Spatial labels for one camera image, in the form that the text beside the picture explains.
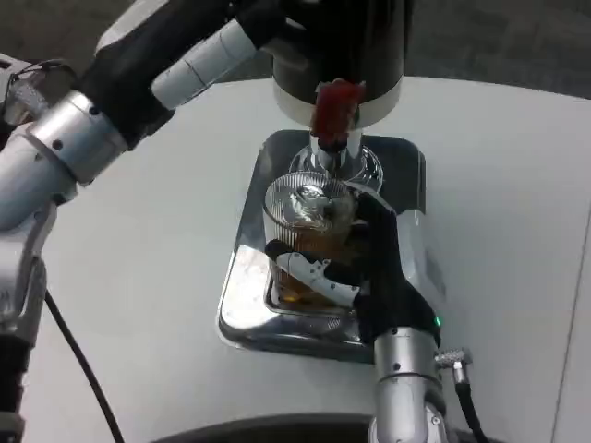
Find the white table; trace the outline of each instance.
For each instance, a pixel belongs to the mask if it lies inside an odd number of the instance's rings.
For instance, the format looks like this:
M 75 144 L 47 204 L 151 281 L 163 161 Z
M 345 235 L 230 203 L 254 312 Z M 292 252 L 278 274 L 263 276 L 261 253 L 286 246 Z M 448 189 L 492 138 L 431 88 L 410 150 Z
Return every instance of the white table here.
M 584 254 L 577 297 L 573 306 L 571 338 L 565 358 L 566 366 L 556 426 L 556 441 L 565 443 L 589 439 L 587 416 L 591 399 L 591 225 L 587 228 Z
M 215 327 L 258 148 L 298 128 L 271 90 L 214 87 L 60 209 L 50 289 L 129 442 L 270 413 L 373 410 L 372 367 L 234 349 Z M 551 441 L 589 212 L 589 122 L 585 100 L 407 78 L 368 130 L 427 156 L 444 342 L 472 348 L 483 427 L 512 443 Z M 449 386 L 447 398 L 464 427 Z M 47 313 L 23 412 L 27 442 L 110 441 Z

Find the floor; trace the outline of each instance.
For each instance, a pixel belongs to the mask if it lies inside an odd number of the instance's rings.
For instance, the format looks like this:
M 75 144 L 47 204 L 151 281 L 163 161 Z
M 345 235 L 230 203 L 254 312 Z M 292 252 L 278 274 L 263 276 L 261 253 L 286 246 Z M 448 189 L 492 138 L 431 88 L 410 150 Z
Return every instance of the floor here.
M 132 0 L 1 0 L 0 53 L 89 61 Z M 416 0 L 408 75 L 466 78 L 591 98 L 591 1 Z M 271 74 L 260 54 L 230 79 Z

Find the stainless steel tray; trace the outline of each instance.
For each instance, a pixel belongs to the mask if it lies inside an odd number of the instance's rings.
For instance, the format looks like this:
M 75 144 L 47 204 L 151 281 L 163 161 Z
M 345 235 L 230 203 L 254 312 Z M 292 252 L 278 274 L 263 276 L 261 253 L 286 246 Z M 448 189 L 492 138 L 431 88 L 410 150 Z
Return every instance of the stainless steel tray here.
M 372 363 L 373 351 L 360 342 L 353 313 L 294 310 L 274 301 L 269 260 L 261 252 L 261 201 L 271 182 L 288 172 L 308 143 L 306 131 L 281 131 L 270 136 L 259 153 L 223 287 L 219 328 L 229 342 L 250 349 Z M 363 144 L 380 160 L 380 193 L 396 211 L 425 210 L 425 160 L 415 145 L 401 138 L 368 136 Z

